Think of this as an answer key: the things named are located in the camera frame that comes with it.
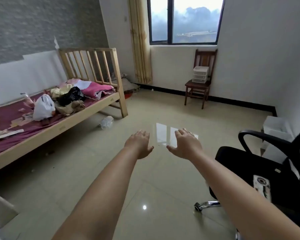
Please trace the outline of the brown soft bag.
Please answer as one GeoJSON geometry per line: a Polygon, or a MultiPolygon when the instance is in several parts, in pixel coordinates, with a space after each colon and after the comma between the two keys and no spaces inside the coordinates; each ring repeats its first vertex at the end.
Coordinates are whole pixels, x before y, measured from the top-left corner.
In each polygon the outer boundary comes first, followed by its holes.
{"type": "Polygon", "coordinates": [[[81,100],[72,101],[66,106],[61,106],[58,102],[55,102],[54,105],[56,112],[63,116],[70,116],[73,113],[77,113],[85,109],[84,102],[81,100]]]}

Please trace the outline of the yellow curtain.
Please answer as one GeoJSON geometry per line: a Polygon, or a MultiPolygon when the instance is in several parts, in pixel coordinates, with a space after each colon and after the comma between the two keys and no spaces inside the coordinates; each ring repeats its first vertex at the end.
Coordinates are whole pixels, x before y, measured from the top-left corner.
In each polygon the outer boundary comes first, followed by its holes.
{"type": "Polygon", "coordinates": [[[147,0],[128,0],[128,13],[136,81],[152,84],[147,0]]]}

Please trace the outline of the white plastic drawer organizer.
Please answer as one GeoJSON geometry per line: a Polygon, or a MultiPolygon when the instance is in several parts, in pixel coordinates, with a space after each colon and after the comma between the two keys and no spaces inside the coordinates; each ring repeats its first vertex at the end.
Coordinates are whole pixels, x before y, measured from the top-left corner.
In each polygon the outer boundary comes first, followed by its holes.
{"type": "Polygon", "coordinates": [[[204,84],[209,80],[208,75],[208,66],[195,66],[193,69],[192,82],[204,84]]]}

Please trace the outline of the wooden bed frame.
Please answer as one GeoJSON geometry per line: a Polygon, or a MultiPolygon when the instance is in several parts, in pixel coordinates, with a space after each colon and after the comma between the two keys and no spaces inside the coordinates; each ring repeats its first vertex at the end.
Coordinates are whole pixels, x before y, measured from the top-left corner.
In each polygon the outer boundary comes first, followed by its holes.
{"type": "Polygon", "coordinates": [[[53,88],[0,106],[0,170],[107,106],[128,116],[116,48],[60,48],[66,81],[83,96],[80,111],[62,114],[53,88]]]}

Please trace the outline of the clear plastic bottle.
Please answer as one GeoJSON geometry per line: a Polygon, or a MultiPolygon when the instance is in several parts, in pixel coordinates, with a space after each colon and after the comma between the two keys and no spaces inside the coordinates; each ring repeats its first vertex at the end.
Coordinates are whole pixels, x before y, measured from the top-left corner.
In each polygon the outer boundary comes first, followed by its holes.
{"type": "Polygon", "coordinates": [[[20,95],[24,99],[24,104],[30,109],[34,110],[35,108],[35,100],[33,100],[27,93],[20,93],[20,95]]]}

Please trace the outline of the paper scraps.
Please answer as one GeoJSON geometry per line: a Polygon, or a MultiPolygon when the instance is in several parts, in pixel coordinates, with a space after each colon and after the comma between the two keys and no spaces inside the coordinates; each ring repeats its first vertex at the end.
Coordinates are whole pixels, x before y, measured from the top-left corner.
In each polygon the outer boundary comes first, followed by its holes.
{"type": "Polygon", "coordinates": [[[24,126],[32,121],[33,121],[33,112],[23,114],[21,117],[16,118],[15,120],[11,121],[9,129],[18,127],[18,126],[24,126]]]}

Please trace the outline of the person's right hand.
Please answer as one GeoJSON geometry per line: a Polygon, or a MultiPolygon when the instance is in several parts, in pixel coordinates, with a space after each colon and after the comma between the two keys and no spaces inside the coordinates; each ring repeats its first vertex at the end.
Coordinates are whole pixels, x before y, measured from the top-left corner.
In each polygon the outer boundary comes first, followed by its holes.
{"type": "Polygon", "coordinates": [[[175,131],[176,146],[178,155],[176,157],[189,161],[196,160],[204,156],[203,148],[200,141],[194,134],[187,129],[178,129],[175,131]]]}

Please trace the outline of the maroon bed sheet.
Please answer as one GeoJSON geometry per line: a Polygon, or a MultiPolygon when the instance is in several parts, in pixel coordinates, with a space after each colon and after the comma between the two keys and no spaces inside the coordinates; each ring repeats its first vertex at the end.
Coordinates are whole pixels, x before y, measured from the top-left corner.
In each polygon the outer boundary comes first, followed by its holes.
{"type": "Polygon", "coordinates": [[[60,113],[56,113],[55,116],[48,119],[47,124],[43,124],[41,121],[32,121],[22,128],[24,129],[24,132],[0,139],[0,155],[9,151],[10,148],[14,148],[26,141],[24,146],[25,149],[22,150],[22,155],[24,155],[24,151],[26,154],[33,150],[30,143],[37,141],[36,139],[33,139],[37,134],[40,136],[38,143],[35,143],[35,146],[33,147],[34,149],[84,121],[118,99],[118,93],[103,96],[100,100],[86,98],[83,102],[85,105],[85,109],[83,111],[73,113],[70,116],[63,116],[60,113]]]}

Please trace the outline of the white chair label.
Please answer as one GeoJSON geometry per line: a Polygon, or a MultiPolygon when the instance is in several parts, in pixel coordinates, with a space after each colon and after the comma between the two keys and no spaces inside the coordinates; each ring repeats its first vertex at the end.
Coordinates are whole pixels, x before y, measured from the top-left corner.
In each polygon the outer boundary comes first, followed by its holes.
{"type": "Polygon", "coordinates": [[[268,202],[272,202],[271,187],[268,179],[253,175],[253,187],[261,196],[266,198],[268,202]]]}

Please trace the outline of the grey cushion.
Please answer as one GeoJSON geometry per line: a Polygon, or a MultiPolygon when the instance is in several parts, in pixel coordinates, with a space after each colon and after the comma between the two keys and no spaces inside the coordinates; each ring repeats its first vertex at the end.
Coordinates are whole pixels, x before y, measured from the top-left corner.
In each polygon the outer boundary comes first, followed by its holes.
{"type": "MultiPolygon", "coordinates": [[[[137,84],[134,84],[132,82],[130,82],[127,79],[127,74],[125,73],[121,73],[121,81],[122,81],[122,87],[123,87],[123,91],[124,94],[129,94],[129,93],[134,93],[134,92],[138,92],[140,90],[140,86],[137,84]]],[[[115,76],[115,73],[113,72],[111,75],[111,81],[113,84],[117,84],[117,78],[115,76]]]]}

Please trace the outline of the person's left hand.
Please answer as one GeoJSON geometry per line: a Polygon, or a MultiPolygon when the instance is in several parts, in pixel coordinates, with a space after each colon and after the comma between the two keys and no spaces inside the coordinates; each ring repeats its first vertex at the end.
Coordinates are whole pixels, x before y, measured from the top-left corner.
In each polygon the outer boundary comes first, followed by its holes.
{"type": "Polygon", "coordinates": [[[139,130],[128,138],[124,144],[124,148],[131,151],[140,160],[143,159],[144,149],[151,147],[149,140],[150,133],[145,130],[139,130]]]}

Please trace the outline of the pink blanket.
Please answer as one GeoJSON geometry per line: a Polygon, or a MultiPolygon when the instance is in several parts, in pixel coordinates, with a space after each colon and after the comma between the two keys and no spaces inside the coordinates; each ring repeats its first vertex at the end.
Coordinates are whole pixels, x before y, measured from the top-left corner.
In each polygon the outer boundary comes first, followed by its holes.
{"type": "Polygon", "coordinates": [[[78,87],[85,97],[96,101],[101,100],[103,96],[108,96],[116,92],[116,89],[111,85],[74,78],[61,83],[59,88],[65,88],[68,84],[72,85],[72,87],[78,87]]]}

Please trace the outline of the person's right forearm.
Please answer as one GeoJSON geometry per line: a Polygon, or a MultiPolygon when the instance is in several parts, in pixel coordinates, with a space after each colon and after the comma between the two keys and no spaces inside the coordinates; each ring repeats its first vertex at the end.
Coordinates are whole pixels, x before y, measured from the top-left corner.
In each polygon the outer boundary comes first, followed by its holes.
{"type": "Polygon", "coordinates": [[[300,240],[300,227],[239,176],[202,151],[189,160],[245,240],[300,240]]]}

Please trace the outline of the crumpled clear plastic bag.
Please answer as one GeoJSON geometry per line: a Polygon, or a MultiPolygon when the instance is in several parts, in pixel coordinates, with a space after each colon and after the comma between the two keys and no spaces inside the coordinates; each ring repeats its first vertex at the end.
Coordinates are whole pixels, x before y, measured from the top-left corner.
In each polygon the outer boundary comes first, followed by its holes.
{"type": "Polygon", "coordinates": [[[99,122],[99,126],[102,130],[105,130],[111,128],[113,123],[114,123],[114,118],[112,116],[107,116],[99,122]]]}

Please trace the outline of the brown wooden chair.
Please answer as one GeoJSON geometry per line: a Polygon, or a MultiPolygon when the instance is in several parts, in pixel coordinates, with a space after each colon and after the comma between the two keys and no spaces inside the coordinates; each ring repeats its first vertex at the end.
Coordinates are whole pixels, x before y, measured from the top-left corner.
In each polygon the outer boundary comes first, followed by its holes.
{"type": "Polygon", "coordinates": [[[187,105],[188,98],[202,99],[201,109],[204,109],[204,104],[208,100],[210,94],[212,79],[214,75],[215,65],[217,61],[218,49],[215,51],[201,51],[196,49],[193,62],[195,66],[209,67],[208,81],[206,83],[192,82],[192,78],[185,84],[185,99],[184,105],[187,105]]]}

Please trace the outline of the white plastic bag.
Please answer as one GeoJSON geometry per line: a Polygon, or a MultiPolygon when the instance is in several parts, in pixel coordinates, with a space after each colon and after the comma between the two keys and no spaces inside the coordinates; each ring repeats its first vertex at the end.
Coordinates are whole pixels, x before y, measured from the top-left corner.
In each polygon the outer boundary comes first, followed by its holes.
{"type": "Polygon", "coordinates": [[[52,98],[47,94],[43,94],[35,102],[32,119],[34,121],[48,119],[55,115],[55,111],[55,104],[52,98]]]}

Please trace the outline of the black office chair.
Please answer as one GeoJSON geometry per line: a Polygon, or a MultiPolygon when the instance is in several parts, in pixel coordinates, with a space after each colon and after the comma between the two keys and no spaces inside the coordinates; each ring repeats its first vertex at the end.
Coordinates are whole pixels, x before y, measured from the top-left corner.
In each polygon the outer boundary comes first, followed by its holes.
{"type": "Polygon", "coordinates": [[[292,141],[286,141],[262,132],[242,130],[238,139],[244,150],[222,146],[216,161],[253,187],[253,175],[269,180],[271,199],[281,212],[300,227],[300,133],[292,141]],[[260,138],[286,155],[282,164],[253,154],[244,136],[260,138]]]}

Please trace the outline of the black plastic bag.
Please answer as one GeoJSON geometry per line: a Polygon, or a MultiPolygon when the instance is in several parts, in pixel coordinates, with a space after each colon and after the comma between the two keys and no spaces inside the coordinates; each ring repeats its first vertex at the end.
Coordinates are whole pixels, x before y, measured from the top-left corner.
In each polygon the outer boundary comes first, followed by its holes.
{"type": "Polygon", "coordinates": [[[68,93],[65,93],[57,98],[60,106],[67,106],[74,101],[85,101],[86,97],[78,87],[72,87],[68,93]]]}

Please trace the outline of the dark framed window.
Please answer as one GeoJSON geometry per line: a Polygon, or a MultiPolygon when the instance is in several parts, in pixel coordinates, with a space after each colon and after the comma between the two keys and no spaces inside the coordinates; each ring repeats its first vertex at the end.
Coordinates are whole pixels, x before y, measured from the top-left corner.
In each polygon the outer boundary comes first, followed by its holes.
{"type": "Polygon", "coordinates": [[[151,45],[217,45],[225,0],[147,0],[151,45]]]}

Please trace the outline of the white plastic bin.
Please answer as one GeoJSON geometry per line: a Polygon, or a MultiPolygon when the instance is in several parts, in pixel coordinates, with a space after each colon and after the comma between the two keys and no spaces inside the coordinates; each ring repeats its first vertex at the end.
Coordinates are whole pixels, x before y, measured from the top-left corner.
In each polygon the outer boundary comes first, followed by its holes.
{"type": "MultiPolygon", "coordinates": [[[[265,134],[278,137],[289,142],[292,142],[295,138],[289,122],[281,117],[268,116],[263,123],[261,131],[265,134]]],[[[282,164],[286,159],[286,155],[281,150],[264,140],[262,141],[260,154],[261,157],[280,164],[282,164]]]]}

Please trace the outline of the long white strip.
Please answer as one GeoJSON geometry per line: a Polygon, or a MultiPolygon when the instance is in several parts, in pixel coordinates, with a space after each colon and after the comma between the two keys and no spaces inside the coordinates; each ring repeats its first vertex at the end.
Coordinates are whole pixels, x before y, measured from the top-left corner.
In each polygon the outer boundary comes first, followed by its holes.
{"type": "Polygon", "coordinates": [[[0,135],[0,139],[3,139],[5,137],[9,137],[9,136],[13,136],[15,134],[23,133],[23,132],[24,132],[24,129],[7,132],[7,133],[4,133],[4,134],[0,135]]]}

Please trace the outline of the pale yellow cloth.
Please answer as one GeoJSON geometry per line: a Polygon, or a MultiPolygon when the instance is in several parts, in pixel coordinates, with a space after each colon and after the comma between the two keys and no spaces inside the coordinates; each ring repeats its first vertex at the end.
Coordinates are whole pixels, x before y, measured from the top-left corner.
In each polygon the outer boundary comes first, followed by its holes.
{"type": "Polygon", "coordinates": [[[73,86],[73,84],[62,84],[59,87],[52,88],[50,90],[50,97],[56,100],[58,97],[67,94],[73,86]]]}

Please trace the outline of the person's left forearm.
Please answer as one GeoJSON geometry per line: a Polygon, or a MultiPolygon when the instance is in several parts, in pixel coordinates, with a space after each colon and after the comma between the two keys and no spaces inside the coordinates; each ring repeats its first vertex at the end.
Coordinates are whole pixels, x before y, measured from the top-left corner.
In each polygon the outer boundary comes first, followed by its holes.
{"type": "Polygon", "coordinates": [[[138,146],[121,149],[88,187],[51,240],[112,240],[140,151],[138,146]]]}

